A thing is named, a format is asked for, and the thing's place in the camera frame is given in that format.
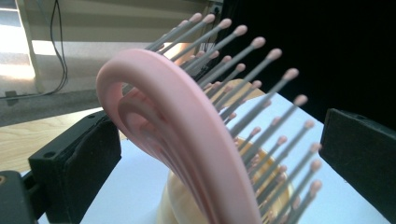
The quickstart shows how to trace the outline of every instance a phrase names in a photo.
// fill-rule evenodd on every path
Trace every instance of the hairbrush bristle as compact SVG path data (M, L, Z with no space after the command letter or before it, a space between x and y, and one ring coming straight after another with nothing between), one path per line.
M185 41L188 36L204 30L208 24L215 22L215 18L215 15L212 14L203 17L202 14L196 13L188 20L181 22L158 41L149 45L146 50L164 55L166 51L173 48L177 43ZM287 108L282 115L274 115L273 121L269 123L266 128L262 127L262 124L259 124L250 131L246 139L240 139L239 136L262 111L271 106L273 97L290 81L297 78L299 70L296 68L287 69L275 86L265 93L257 104L251 107L244 116L240 116L239 120L236 121L233 126L228 127L227 125L231 123L230 121L238 116L236 113L237 108L242 105L254 91L262 87L262 82L257 80L256 77L264 72L265 68L270 63L275 63L276 60L282 56L281 49L269 50L267 55L263 56L262 61L251 68L237 84L232 83L235 77L246 70L245 64L241 63L241 61L252 51L262 48L266 43L264 37L257 36L252 39L248 46L236 55L226 55L219 60L218 64L212 65L211 69L206 69L208 62L213 62L212 60L220 56L223 47L232 44L235 38L244 35L248 31L245 25L239 25L230 35L225 36L211 48L199 50L201 45L204 44L208 38L216 35L221 30L228 29L231 27L231 24L232 21L230 19L223 19L217 25L210 24L213 28L198 37L176 56L170 58L169 62L175 62L182 56L186 56L192 49L195 49L195 55L189 55L189 59L183 62L179 68L184 71L183 74L185 73L185 76L195 81L197 88L202 90L203 94L212 103L213 108L219 112L219 118L224 122L224 127L230 135L230 138L236 140L237 144L235 148L228 149L235 149L238 155L240 155L241 162L245 166L246 176L251 184L251 192L254 194L255 200L257 201L255 212L262 216L262 223L296 223L321 187L319 181L312 182L309 193L307 193L302 201L300 200L299 194L305 188L308 181L310 181L313 174L320 168L319 160L313 160L311 162L310 160L312 156L318 153L321 145L319 143L313 143L311 148L302 155L296 167L292 169L288 170L287 164L282 164L281 162L283 162L290 152L295 149L297 143L310 129L312 129L315 122L309 119L302 123L300 131L290 139L285 135L280 135L273 147L269 148L269 150L264 150L262 146L276 133L286 120L290 119L290 116L299 107L307 103L308 98L303 94L297 95L292 104L290 104L290 107ZM174 42L161 49L160 47L170 39L173 39ZM290 193L288 201L275 211L273 204L285 190L290 188L290 185L293 184L292 181L294 177L297 176L305 166L309 167L309 171L304 175L301 183L296 185L297 188L295 191ZM172 167L175 173L187 172L185 170L180 171L173 163ZM199 195L201 192L200 190L202 189L198 189L197 192L194 192L195 196ZM199 201L197 203L201 208L205 206L210 207L206 201Z

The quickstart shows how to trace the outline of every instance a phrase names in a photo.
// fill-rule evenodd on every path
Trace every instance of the black background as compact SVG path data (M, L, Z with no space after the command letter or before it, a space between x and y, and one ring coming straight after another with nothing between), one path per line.
M282 57L257 79L269 91L284 72L295 67L300 75L280 94L292 101L308 96L302 109L324 121L329 108L360 114L396 130L396 4L394 1L252 1L224 0L222 18L240 24L247 33L221 50L235 55L257 36L266 44L241 62L249 70L273 48Z

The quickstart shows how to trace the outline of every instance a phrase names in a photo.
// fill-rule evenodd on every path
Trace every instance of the hairbrush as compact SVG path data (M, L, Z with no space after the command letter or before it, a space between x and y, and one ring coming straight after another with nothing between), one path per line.
M311 159L321 145L313 143L290 171L282 161L314 122L307 120L290 140L280 136L272 148L262 145L306 103L307 97L298 95L282 116L275 117L268 127L255 128L248 138L239 134L271 106L272 97L299 71L288 69L246 115L233 127L227 127L238 106L260 88L255 77L282 51L270 50L261 63L234 84L235 76L245 69L240 61L265 44L265 39L259 36L237 55L225 56L202 74L202 67L218 57L221 48L248 30L240 25L212 48L199 50L176 64L210 36L227 29L232 21L224 19L180 53L164 56L177 43L214 21L213 14L196 13L145 49L119 52L98 73L99 102L130 141L170 169L158 223L296 223L321 187L319 180L310 180L320 167L320 160ZM218 81L223 75L227 77ZM293 186L293 178L305 166L309 171L301 183ZM309 190L301 199L304 188Z

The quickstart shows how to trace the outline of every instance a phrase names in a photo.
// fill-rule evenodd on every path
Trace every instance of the pink bristle tip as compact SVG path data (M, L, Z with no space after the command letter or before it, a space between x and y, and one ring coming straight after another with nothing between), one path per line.
M236 113L233 112L228 118L229 118L229 119L234 119L234 118L236 118Z
M297 106L301 106L305 104L307 101L308 101L308 97L306 97L305 95L298 95L293 103Z
M227 27L230 27L232 23L233 22L230 19L224 19L219 23L218 27L225 29Z
M207 83L206 86L204 86L204 90L209 89L213 86L212 83Z
M200 21L201 18L202 18L202 14L201 13L195 13L194 15L191 16L189 21L197 22L197 21Z
M255 135L256 133L259 133L261 131L262 131L262 128L256 127L253 129L253 131L251 131L250 135Z
M268 55L267 55L267 59L271 59L271 60L276 60L278 58L280 58L280 56L282 56L282 50L281 49L272 49Z
M225 88L224 88L224 91L225 92L229 92L229 91L231 91L233 89L233 86L226 86Z
M259 88L262 85L262 82L259 80L255 80L252 84L251 84L251 88L255 89L255 88Z
M321 166L321 161L319 159L311 162L311 170L312 171L318 170L320 168L320 166Z
M309 189L309 193L311 194L311 196L315 196L317 194L317 192L321 189L322 183L320 180L314 180L314 182L312 182L311 187Z
M215 18L216 18L215 15L209 14L209 15L205 16L202 21L205 23L210 23L210 22L214 21Z
M304 124L305 128L312 128L312 127L314 127L314 125L315 125L315 122L312 119L307 120Z
M251 44L254 48L261 48L265 44L265 38L262 36L256 37L251 41Z
M232 59L232 57L230 55L226 55L224 56L224 58L221 60L223 63L227 63Z
M322 148L321 143L314 143L314 144L312 144L311 151L312 151L312 152L317 152L317 151L319 151L321 148Z
M264 108L266 108L266 107L270 106L270 105L271 105L271 103L272 103L272 101L267 101L267 102L264 104Z
M186 24L188 21L182 21L178 26Z
M235 28L233 33L237 36L244 35L248 31L248 27L246 25L240 25Z
M288 167L287 166L285 166L285 165L281 165L281 166L279 166L279 172L286 172L288 170Z
M286 71L285 75L282 78L286 80L292 80L296 78L298 75L299 75L298 69L290 68L288 69L288 71Z
M287 136L285 136L285 135L282 135L282 136L280 136L278 139L277 139L277 144L278 145L282 145L282 144L284 144L286 141L288 141L288 137Z
M196 57L201 57L202 55L204 55L205 52L203 50L198 51L198 53L196 54Z
M219 51L216 50L215 52L213 52L213 53L210 55L209 58L210 58L210 59L214 59L214 58L217 58L219 55L220 55Z
M247 68L247 67L245 66L244 63L239 63L239 64L236 66L235 69L238 70L239 72L243 72L246 68Z
M274 125L276 125L279 121L280 121L280 117L275 117L275 118L271 121L271 125L274 126Z
M292 206L293 209L295 210L295 209L298 208L298 206L300 205L300 203L301 203L301 198L297 196L297 198L294 200L294 202L293 202L293 204L292 204L291 206Z
M221 82L217 81L215 84L213 84L213 88L217 88L219 85L221 85Z

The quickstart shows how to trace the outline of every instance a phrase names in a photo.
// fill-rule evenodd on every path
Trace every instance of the hairbrush handle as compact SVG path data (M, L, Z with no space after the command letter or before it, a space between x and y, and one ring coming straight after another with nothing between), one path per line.
M134 88L122 95L122 83ZM102 67L96 87L113 122L175 172L209 223L261 223L233 139L183 70L154 52L129 49Z

